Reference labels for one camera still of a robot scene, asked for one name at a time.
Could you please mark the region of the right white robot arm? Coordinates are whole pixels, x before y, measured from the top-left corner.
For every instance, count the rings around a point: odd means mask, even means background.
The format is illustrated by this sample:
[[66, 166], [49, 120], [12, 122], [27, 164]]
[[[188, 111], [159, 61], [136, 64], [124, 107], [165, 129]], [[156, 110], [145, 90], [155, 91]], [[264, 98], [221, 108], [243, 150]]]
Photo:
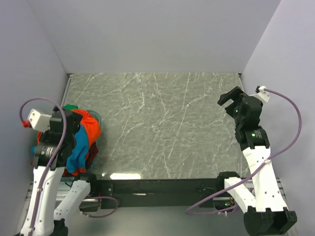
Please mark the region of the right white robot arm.
[[233, 172], [219, 174], [216, 191], [221, 196], [231, 195], [244, 214], [244, 226], [251, 236], [284, 235], [297, 222], [296, 213], [288, 209], [282, 197], [269, 159], [269, 139], [259, 124], [262, 107], [269, 96], [264, 87], [257, 88], [253, 95], [235, 87], [218, 100], [220, 106], [233, 101], [225, 110], [234, 119], [235, 137], [252, 175], [254, 191]]

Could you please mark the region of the blue t shirt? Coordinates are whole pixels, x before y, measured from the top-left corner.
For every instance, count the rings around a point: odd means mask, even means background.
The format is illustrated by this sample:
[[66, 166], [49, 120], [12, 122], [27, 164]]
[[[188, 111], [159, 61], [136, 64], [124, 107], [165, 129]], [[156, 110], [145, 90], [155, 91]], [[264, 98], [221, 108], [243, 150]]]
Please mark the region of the blue t shirt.
[[80, 125], [80, 129], [74, 137], [76, 145], [67, 159], [66, 168], [70, 174], [75, 176], [78, 175], [80, 169], [86, 168], [86, 155], [89, 151], [88, 135], [83, 125]]

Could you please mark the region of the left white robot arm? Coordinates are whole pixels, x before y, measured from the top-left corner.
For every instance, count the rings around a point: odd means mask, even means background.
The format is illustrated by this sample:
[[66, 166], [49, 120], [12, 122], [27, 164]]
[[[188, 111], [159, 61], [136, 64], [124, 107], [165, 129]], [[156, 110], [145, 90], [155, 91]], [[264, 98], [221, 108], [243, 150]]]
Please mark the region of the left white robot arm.
[[20, 235], [66, 236], [69, 219], [81, 202], [98, 193], [96, 176], [82, 173], [75, 177], [61, 203], [55, 205], [66, 162], [79, 144], [74, 135], [81, 129], [82, 118], [81, 114], [72, 111], [55, 110], [52, 115], [35, 109], [30, 111], [26, 125], [42, 135], [34, 150], [33, 187]]

